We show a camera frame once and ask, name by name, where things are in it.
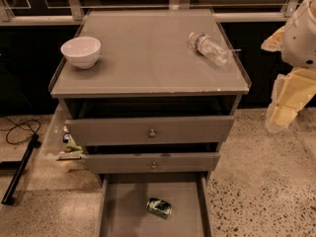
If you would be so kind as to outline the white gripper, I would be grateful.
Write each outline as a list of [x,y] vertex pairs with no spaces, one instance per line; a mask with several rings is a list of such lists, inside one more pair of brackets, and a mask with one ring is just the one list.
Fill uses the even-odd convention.
[[277,76],[266,113],[266,129],[280,132],[316,95],[316,70],[312,69],[316,67],[315,4],[301,4],[284,27],[264,40],[261,49],[281,51],[282,60],[295,66],[287,75]]

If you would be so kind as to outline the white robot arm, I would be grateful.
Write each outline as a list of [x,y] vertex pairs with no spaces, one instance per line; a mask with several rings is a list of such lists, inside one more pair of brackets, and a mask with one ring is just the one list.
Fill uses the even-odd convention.
[[316,0],[303,0],[285,25],[264,40],[261,49],[279,51],[292,66],[274,82],[266,128],[279,132],[289,127],[316,95]]

